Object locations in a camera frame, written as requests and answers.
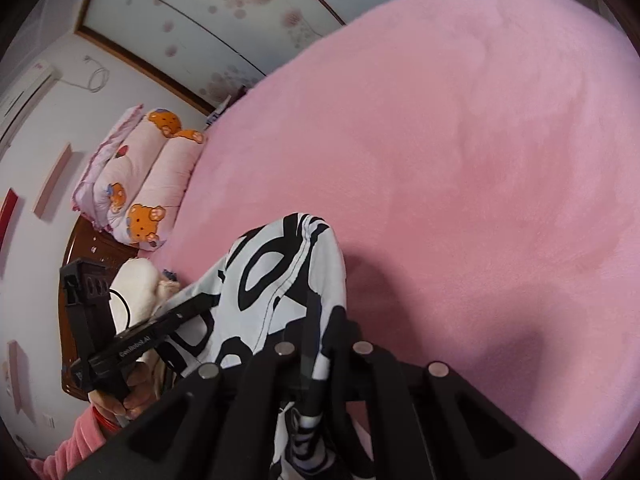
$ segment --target pink pillow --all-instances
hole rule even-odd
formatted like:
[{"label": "pink pillow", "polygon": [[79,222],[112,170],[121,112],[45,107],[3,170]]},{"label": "pink pillow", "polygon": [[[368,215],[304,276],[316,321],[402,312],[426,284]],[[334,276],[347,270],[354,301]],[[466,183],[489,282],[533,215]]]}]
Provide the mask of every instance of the pink pillow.
[{"label": "pink pillow", "polygon": [[142,120],[142,108],[139,104],[126,110],[122,117],[115,123],[109,135],[101,142],[96,152],[89,159],[86,169],[82,172],[82,177],[76,185],[71,195],[71,206],[74,211],[92,223],[94,229],[98,231],[110,230],[106,222],[98,220],[94,203],[94,184],[110,158],[122,141],[130,134],[132,129]]}]

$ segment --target pillow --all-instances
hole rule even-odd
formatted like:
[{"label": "pillow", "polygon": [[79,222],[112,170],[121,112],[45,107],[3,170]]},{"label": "pillow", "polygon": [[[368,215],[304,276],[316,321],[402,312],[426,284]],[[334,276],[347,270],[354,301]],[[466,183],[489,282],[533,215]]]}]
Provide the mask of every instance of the pillow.
[{"label": "pillow", "polygon": [[[100,224],[113,231],[124,220],[160,150],[181,127],[177,115],[155,108],[122,140],[94,184],[94,211]],[[118,241],[128,243],[123,238]]]},{"label": "pillow", "polygon": [[178,132],[167,141],[129,207],[126,222],[112,224],[116,240],[147,251],[164,244],[174,228],[203,143],[204,136],[194,130]]},{"label": "pillow", "polygon": [[110,158],[133,128],[142,120],[142,104],[126,110],[115,123],[109,135],[101,142],[96,152],[89,159],[82,177],[78,181],[71,195],[71,206],[74,211],[92,223],[94,229],[102,231],[108,229],[106,218],[98,220],[94,207],[94,184]]}]

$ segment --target wooden bed frame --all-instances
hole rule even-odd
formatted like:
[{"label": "wooden bed frame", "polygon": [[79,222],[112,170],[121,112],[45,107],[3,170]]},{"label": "wooden bed frame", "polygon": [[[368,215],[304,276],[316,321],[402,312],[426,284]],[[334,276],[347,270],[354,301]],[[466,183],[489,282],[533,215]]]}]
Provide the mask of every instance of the wooden bed frame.
[{"label": "wooden bed frame", "polygon": [[[106,265],[109,269],[109,277],[113,279],[120,266],[137,255],[137,249],[117,242],[107,233],[96,232],[91,222],[78,217],[78,221],[71,231],[60,266],[64,266],[76,258],[91,258]],[[70,366],[78,359],[78,352],[66,317],[62,286],[58,287],[58,321],[62,347],[62,390],[76,399],[88,400],[86,393],[78,388],[71,378]]]}]

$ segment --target black and white cloth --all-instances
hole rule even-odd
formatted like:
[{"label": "black and white cloth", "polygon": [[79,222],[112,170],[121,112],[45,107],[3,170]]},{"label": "black and white cloth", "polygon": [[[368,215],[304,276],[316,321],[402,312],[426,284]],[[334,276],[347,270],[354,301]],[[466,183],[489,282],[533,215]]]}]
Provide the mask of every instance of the black and white cloth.
[{"label": "black and white cloth", "polygon": [[159,313],[200,292],[213,294],[217,305],[180,327],[158,353],[184,376],[205,362],[223,368],[245,364],[269,338],[282,340],[287,323],[301,320],[300,369],[307,390],[305,399],[282,407],[270,476],[321,478],[331,470],[335,478],[339,461],[320,429],[330,373],[322,336],[332,310],[346,307],[344,261],[332,229],[301,213],[255,228]]}]

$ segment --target teddy bear print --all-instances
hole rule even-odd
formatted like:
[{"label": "teddy bear print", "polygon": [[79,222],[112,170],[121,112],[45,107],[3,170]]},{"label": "teddy bear print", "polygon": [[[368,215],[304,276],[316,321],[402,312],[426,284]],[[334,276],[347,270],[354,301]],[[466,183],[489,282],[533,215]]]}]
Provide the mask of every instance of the teddy bear print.
[{"label": "teddy bear print", "polygon": [[142,204],[134,204],[127,212],[127,234],[131,244],[148,242],[152,247],[157,247],[158,223],[164,218],[164,207],[149,207]]},{"label": "teddy bear print", "polygon": [[107,195],[111,202],[111,212],[119,213],[127,203],[127,193],[124,191],[124,186],[119,182],[109,184],[107,186]]},{"label": "teddy bear print", "polygon": [[155,124],[162,134],[170,139],[182,129],[182,123],[176,114],[165,108],[151,110],[146,118]]},{"label": "teddy bear print", "polygon": [[196,130],[181,130],[176,133],[174,137],[184,137],[185,139],[195,140],[198,144],[202,144],[204,142],[204,135]]}]

